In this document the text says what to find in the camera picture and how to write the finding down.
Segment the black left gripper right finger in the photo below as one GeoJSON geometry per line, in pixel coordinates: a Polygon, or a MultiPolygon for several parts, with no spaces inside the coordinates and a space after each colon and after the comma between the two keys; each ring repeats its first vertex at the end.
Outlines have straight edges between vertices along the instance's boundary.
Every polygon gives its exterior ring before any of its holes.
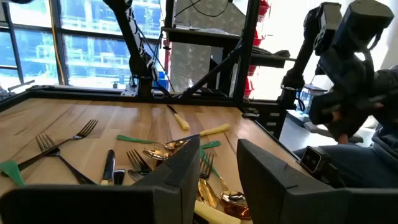
{"type": "Polygon", "coordinates": [[[247,139],[237,162],[254,223],[397,223],[396,189],[335,189],[247,139]]]}

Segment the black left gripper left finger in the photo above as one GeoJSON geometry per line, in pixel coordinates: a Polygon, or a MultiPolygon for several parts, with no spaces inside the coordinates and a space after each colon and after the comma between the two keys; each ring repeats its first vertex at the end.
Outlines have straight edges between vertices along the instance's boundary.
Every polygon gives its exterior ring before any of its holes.
{"type": "Polygon", "coordinates": [[[3,223],[191,223],[200,172],[192,139],[125,185],[28,185],[1,197],[3,223]]]}

